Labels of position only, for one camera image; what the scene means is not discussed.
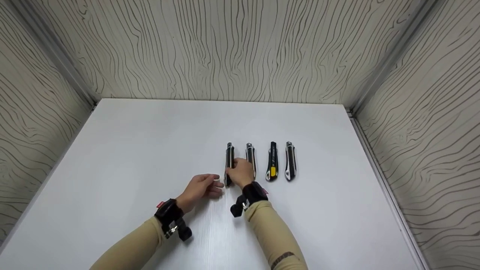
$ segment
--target wall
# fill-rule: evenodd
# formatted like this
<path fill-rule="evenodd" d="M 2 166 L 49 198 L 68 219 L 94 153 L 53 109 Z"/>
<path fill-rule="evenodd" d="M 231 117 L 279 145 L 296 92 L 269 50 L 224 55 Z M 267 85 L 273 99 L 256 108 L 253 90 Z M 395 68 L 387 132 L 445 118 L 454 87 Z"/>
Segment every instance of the wall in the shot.
<path fill-rule="evenodd" d="M 359 115 L 432 269 L 480 269 L 479 14 L 442 1 Z"/>
<path fill-rule="evenodd" d="M 104 98 L 350 106 L 419 0 L 35 0 Z"/>
<path fill-rule="evenodd" d="M 90 108 L 0 0 L 0 244 Z"/>

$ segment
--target hand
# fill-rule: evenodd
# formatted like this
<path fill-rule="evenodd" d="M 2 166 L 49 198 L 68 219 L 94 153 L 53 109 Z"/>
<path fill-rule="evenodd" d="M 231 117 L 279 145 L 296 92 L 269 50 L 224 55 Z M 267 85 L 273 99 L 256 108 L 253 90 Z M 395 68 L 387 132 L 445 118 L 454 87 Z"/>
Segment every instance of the hand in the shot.
<path fill-rule="evenodd" d="M 227 168 L 226 172 L 232 181 L 243 189 L 244 186 L 253 182 L 253 165 L 246 159 L 236 158 L 233 161 L 235 168 Z"/>
<path fill-rule="evenodd" d="M 177 206 L 182 209 L 183 214 L 193 210 L 198 201 L 203 197 L 219 198 L 222 195 L 223 183 L 215 181 L 219 179 L 218 174 L 199 174 L 190 180 L 185 191 L 177 197 Z"/>

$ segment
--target wrist mount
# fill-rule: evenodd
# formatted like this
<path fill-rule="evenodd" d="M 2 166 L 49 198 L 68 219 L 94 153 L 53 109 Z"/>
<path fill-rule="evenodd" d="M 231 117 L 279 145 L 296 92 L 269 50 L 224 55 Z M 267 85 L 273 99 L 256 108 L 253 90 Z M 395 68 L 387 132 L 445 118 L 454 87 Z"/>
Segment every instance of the wrist mount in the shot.
<path fill-rule="evenodd" d="M 237 202 L 230 207 L 230 212 L 235 218 L 237 218 L 241 216 L 250 205 L 258 201 L 268 201 L 268 197 L 266 191 L 260 186 L 260 184 L 253 181 L 243 187 L 242 195 L 240 195 L 237 198 Z"/>
<path fill-rule="evenodd" d="M 160 203 L 155 217 L 162 224 L 165 238 L 169 239 L 175 231 L 179 232 L 179 237 L 184 242 L 192 236 L 192 230 L 185 224 L 183 211 L 177 206 L 177 200 L 170 199 Z"/>

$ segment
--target black utility knife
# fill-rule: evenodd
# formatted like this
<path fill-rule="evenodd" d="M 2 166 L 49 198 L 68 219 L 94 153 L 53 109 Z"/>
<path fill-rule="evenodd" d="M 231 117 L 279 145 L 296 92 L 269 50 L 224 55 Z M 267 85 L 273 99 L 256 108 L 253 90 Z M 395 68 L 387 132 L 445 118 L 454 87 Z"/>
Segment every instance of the black utility knife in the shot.
<path fill-rule="evenodd" d="M 225 186 L 232 185 L 232 179 L 227 174 L 227 168 L 233 168 L 233 159 L 235 158 L 234 153 L 235 148 L 233 147 L 232 143 L 227 144 L 227 157 L 225 162 Z"/>
<path fill-rule="evenodd" d="M 268 182 L 275 180 L 278 177 L 278 150 L 276 142 L 270 143 L 270 150 L 268 150 L 268 169 L 265 179 Z"/>
<path fill-rule="evenodd" d="M 255 148 L 251 143 L 247 143 L 247 149 L 245 149 L 245 156 L 247 161 L 253 165 L 253 179 L 257 177 L 257 161 L 255 160 Z"/>
<path fill-rule="evenodd" d="M 295 157 L 295 147 L 291 142 L 287 142 L 285 148 L 287 154 L 287 167 L 285 168 L 285 178 L 287 181 L 292 181 L 297 175 L 297 158 Z"/>

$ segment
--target beige sleeve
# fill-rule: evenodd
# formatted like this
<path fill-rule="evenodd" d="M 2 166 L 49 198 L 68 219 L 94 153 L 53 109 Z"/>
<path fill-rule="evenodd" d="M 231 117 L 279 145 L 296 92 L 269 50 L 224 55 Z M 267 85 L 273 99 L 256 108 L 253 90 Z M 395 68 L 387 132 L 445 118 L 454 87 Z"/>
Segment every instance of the beige sleeve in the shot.
<path fill-rule="evenodd" d="M 245 217 L 271 269 L 308 269 L 295 237 L 269 201 L 252 204 L 245 212 Z"/>
<path fill-rule="evenodd" d="M 165 241 L 160 222 L 151 217 L 109 248 L 90 269 L 141 269 Z"/>

